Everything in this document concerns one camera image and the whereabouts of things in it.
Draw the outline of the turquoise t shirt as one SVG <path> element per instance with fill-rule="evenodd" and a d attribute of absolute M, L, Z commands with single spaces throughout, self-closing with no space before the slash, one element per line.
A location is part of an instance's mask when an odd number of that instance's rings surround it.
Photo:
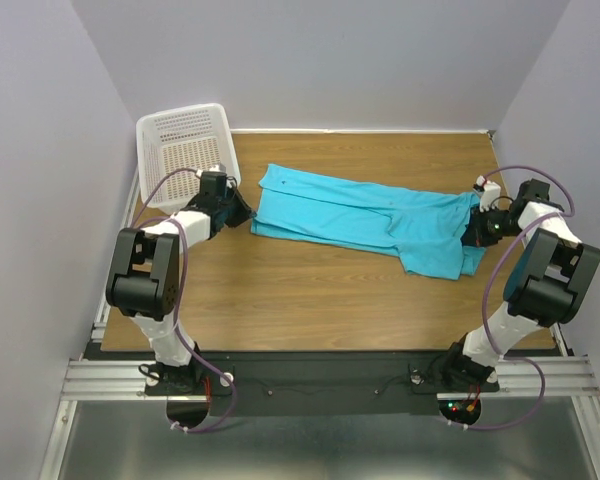
<path fill-rule="evenodd" d="M 445 194 L 356 182 L 269 165 L 260 180 L 255 235 L 393 256 L 405 272 L 457 280 L 486 253 L 465 246 L 471 193 Z"/>

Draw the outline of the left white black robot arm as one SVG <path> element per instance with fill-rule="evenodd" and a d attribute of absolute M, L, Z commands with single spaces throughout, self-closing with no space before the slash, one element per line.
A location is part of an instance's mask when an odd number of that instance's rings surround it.
<path fill-rule="evenodd" d="M 202 383 L 199 348 L 179 326 L 189 249 L 255 216 L 234 177 L 218 169 L 178 171 L 195 175 L 198 192 L 154 225 L 119 231 L 105 288 L 107 303 L 134 322 L 154 352 L 155 362 L 139 367 L 153 395 L 191 395 Z"/>

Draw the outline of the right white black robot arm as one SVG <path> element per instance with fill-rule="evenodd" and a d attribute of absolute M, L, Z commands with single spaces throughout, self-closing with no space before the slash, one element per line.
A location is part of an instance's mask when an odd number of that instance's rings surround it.
<path fill-rule="evenodd" d="M 505 209 L 499 206 L 497 183 L 481 176 L 474 190 L 480 203 L 471 210 L 463 245 L 487 247 L 513 237 L 525 248 L 507 279 L 500 307 L 449 348 L 440 375 L 451 390 L 495 382 L 498 361 L 522 339 L 570 322 L 600 264 L 600 249 L 570 230 L 566 219 L 573 210 L 551 200 L 548 183 L 524 181 Z"/>

